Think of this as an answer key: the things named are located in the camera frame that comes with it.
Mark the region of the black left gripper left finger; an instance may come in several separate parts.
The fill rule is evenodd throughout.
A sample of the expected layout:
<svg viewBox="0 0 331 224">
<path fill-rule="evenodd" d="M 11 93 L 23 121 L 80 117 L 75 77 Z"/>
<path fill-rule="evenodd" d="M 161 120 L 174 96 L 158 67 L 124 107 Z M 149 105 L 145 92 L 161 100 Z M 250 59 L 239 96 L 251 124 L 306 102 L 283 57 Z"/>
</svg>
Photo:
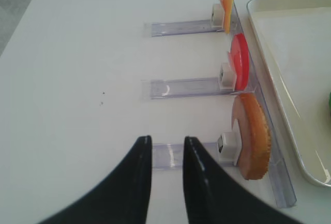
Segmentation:
<svg viewBox="0 0 331 224">
<path fill-rule="evenodd" d="M 152 185 L 152 138 L 138 137 L 94 189 L 43 223 L 145 223 Z"/>
</svg>

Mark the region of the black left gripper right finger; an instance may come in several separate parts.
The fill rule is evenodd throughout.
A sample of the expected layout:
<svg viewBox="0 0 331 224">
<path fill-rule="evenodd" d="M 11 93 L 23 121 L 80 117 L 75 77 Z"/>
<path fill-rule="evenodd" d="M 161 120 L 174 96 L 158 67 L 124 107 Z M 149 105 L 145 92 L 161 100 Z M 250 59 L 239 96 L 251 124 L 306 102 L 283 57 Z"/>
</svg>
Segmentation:
<svg viewBox="0 0 331 224">
<path fill-rule="evenodd" d="M 189 223 L 297 223 L 251 194 L 196 137 L 185 137 L 183 188 Z"/>
</svg>

